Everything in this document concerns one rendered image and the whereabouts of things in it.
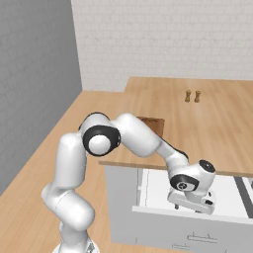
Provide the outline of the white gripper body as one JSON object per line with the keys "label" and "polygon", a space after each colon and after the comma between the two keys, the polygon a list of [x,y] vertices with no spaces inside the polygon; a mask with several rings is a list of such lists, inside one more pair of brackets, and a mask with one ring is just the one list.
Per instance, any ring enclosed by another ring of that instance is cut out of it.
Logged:
{"label": "white gripper body", "polygon": [[167,198],[171,204],[177,204],[195,212],[212,214],[215,209],[215,194],[212,190],[199,200],[189,200],[183,192],[171,190]]}

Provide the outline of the white open drawer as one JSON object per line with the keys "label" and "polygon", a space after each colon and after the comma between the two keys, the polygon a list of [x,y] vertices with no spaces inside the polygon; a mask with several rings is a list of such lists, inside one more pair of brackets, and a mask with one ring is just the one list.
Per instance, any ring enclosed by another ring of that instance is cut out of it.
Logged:
{"label": "white open drawer", "polygon": [[[202,214],[167,201],[170,190],[165,171],[145,169],[142,174],[139,205],[136,215],[136,242],[142,246],[172,248],[172,244],[187,244],[186,253],[253,253],[253,218],[245,208],[231,176],[216,176],[212,184],[216,195],[213,214]],[[217,243],[191,241],[195,233],[217,239]]]}

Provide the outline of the brown wooden cutting board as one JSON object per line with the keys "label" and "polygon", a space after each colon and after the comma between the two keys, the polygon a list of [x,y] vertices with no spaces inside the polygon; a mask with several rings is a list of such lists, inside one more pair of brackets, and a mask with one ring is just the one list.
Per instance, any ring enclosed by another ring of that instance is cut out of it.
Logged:
{"label": "brown wooden cutting board", "polygon": [[157,135],[159,135],[160,137],[163,136],[165,124],[165,121],[163,119],[148,118],[148,117],[139,117],[139,119],[142,122],[144,122],[147,126],[149,126]]}

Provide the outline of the grey island cabinet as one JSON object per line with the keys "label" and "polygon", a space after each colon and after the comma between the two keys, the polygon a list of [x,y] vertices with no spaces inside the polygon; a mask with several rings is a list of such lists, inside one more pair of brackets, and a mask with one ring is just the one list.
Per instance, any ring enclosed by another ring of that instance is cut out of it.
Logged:
{"label": "grey island cabinet", "polygon": [[[105,168],[111,238],[114,242],[139,245],[136,242],[136,215],[132,209],[139,205],[144,170],[119,166]],[[233,178],[244,206],[253,218],[253,191],[246,179]]]}

